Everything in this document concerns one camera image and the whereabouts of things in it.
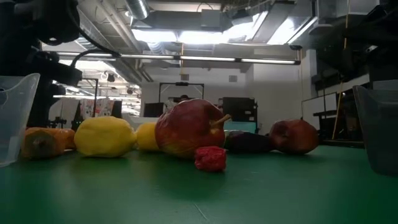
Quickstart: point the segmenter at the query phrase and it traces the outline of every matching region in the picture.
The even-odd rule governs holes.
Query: yellow lemon
[[[137,128],[138,150],[160,151],[155,138],[156,123],[144,123]]]
[[[127,121],[103,116],[84,120],[74,140],[77,151],[86,156],[119,157],[132,150],[137,136]]]

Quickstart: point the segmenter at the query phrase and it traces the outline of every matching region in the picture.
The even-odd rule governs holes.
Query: plastic container
[[[18,158],[39,78],[0,76],[0,167]]]
[[[372,169],[398,175],[398,91],[354,86],[356,107]]]

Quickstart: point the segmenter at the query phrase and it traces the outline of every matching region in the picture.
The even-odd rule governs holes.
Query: green tabletop
[[[193,161],[73,152],[0,168],[0,223],[398,223],[398,179],[362,149],[228,155],[222,174]]]

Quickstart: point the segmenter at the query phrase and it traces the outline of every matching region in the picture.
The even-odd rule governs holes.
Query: red apple
[[[300,119],[276,122],[269,136],[276,148],[287,154],[306,154],[318,146],[317,130]]]
[[[195,150],[199,147],[223,146],[224,122],[228,119],[230,115],[224,116],[209,101],[183,101],[157,121],[157,145],[166,153],[194,159]]]

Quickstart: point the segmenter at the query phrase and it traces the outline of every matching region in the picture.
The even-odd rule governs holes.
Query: orange vegetable
[[[21,156],[27,159],[46,159],[63,154],[66,149],[75,149],[72,129],[29,128],[25,131]]]

